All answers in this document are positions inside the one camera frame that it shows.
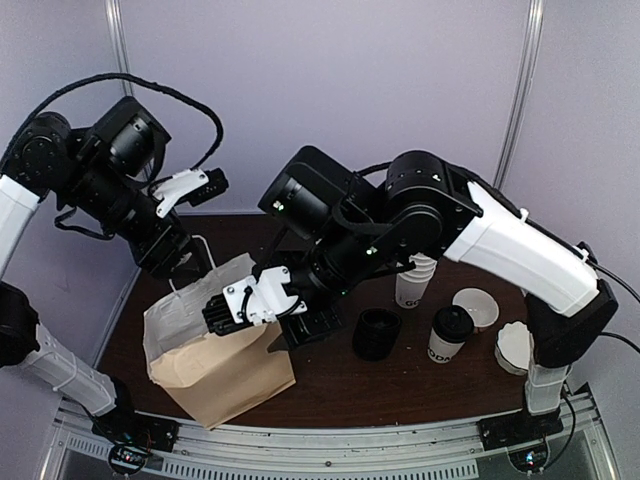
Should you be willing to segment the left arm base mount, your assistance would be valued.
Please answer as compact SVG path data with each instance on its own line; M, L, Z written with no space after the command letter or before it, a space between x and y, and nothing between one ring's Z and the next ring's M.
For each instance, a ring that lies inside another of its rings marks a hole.
M109 467L124 477L142 471L150 460L158 458L156 452L171 453L178 438L179 423L170 419L137 412L88 417L91 431L112 444L107 454Z

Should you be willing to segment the black cup lid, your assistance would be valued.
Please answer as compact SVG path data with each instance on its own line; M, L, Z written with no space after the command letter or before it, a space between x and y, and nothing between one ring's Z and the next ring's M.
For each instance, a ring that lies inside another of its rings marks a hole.
M432 329L440 339L460 344L466 342L474 334L475 325L472 317L463 307L451 305L436 312Z

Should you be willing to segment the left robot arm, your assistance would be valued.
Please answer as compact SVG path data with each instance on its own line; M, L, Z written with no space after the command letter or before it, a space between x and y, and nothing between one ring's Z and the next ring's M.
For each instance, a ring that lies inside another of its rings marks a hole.
M82 210L99 222L92 238L123 238L138 267L159 279L197 257L193 239L170 207L147 193L137 175L159 168L171 137L137 100L119 100L94 125L74 129L56 112L38 110L1 163L1 263L7 265L40 203L56 196L54 224ZM24 292L1 285L1 364L20 365L74 399L96 428L123 444L137 442L145 422L125 384L86 365L57 343Z

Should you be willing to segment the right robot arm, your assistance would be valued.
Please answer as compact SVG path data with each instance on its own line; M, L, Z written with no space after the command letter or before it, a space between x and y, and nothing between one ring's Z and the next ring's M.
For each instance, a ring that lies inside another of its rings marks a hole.
M560 405L569 367L612 319L618 302L585 246L573 247L529 219L476 173L412 150L384 164L382 184L313 146L301 148L259 201L312 246L288 264L290 290L326 307L411 256L487 271L525 294L533 344L519 440L535 440Z

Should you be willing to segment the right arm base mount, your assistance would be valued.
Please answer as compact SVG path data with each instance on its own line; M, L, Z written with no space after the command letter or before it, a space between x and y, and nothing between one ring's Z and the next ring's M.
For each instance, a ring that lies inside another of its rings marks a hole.
M547 438L564 429L560 408L532 415L526 408L477 422L485 452L506 450L511 465L526 474L541 473L550 462Z

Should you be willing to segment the brown paper bag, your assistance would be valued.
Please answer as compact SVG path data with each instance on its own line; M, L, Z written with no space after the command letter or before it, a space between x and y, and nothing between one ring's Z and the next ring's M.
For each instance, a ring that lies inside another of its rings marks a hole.
M218 336L203 318L206 302L254 265L248 253L213 265L203 278L174 289L143 314L149 379L208 430L296 383L289 354L267 351L281 333L278 324Z

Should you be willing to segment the white paper coffee cup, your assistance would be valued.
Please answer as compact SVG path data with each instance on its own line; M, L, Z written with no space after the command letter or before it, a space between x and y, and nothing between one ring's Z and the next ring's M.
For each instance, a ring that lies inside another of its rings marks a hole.
M437 364L449 363L465 345L463 342L450 342L441 338L435 331L432 331L427 346L427 355L430 360Z

